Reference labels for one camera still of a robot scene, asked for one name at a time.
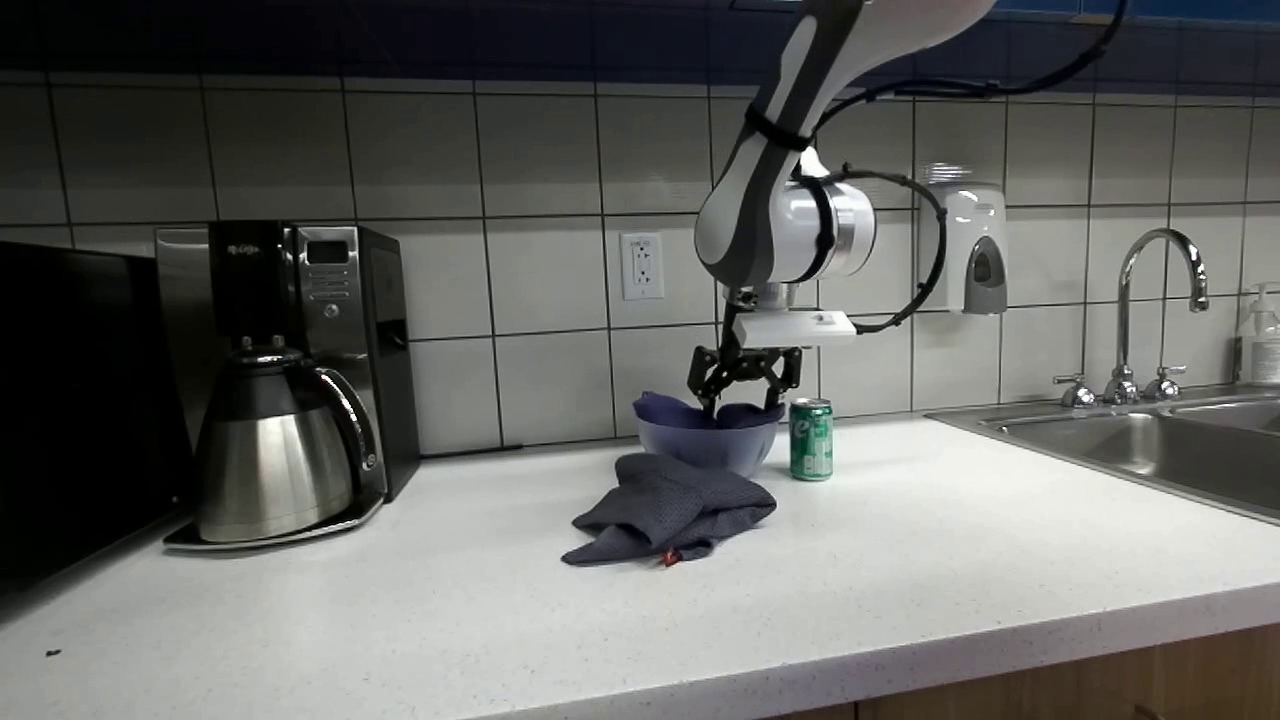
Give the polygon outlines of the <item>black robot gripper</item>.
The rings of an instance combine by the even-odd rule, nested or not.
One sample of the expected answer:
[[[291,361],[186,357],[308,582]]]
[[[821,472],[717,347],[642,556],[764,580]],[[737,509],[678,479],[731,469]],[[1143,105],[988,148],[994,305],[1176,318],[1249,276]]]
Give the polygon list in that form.
[[[690,393],[702,399],[703,414],[717,414],[722,395],[731,384],[762,379],[764,406],[786,406],[790,393],[800,384],[800,347],[698,347],[690,367]]]

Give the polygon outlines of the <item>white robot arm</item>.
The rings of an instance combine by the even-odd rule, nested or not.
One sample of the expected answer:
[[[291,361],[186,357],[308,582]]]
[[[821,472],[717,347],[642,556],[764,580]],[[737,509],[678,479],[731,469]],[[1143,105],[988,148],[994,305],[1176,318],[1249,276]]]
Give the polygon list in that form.
[[[698,255],[726,288],[722,344],[698,347],[690,367],[703,413],[717,413],[722,393],[741,379],[764,379],[764,405],[776,406],[800,384],[804,347],[873,337],[928,301],[937,271],[878,328],[792,305],[800,284],[849,271],[878,240],[873,199],[821,163],[816,130],[852,81],[960,34],[994,5],[804,0],[698,214]]]

